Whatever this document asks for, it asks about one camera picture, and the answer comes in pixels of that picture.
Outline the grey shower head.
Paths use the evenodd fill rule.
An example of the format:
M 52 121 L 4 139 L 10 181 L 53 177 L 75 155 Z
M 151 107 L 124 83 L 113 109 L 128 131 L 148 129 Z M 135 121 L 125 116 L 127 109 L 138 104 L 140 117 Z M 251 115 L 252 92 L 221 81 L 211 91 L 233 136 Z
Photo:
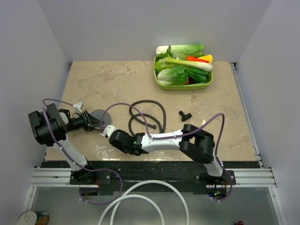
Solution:
M 102 122 L 105 123 L 105 128 L 107 125 L 109 125 L 111 123 L 110 115 L 107 112 L 105 112 L 104 110 L 103 110 L 103 115 L 102 115 L 101 119 L 102 119 Z

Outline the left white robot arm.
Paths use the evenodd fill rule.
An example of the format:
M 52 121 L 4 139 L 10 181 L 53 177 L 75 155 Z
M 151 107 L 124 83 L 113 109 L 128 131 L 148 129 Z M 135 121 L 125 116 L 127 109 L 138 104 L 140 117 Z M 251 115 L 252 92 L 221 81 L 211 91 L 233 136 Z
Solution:
M 101 123 L 87 111 L 76 115 L 75 118 L 71 117 L 69 110 L 58 109 L 55 104 L 50 104 L 41 111 L 29 113 L 28 118 L 36 141 L 55 148 L 65 158 L 71 168 L 71 178 L 83 184 L 92 184 L 97 180 L 97 172 L 71 143 L 68 132 L 81 128 L 92 131 Z

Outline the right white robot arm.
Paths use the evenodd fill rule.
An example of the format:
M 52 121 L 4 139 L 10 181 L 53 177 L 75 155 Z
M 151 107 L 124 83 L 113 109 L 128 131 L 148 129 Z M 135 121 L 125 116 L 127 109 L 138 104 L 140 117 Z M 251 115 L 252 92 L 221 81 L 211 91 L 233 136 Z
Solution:
M 105 128 L 105 135 L 113 147 L 125 154 L 139 156 L 159 150 L 179 150 L 203 164 L 212 183 L 220 184 L 225 179 L 223 165 L 215 153 L 214 136 L 191 124 L 170 133 L 137 133 L 134 136 L 109 125 Z

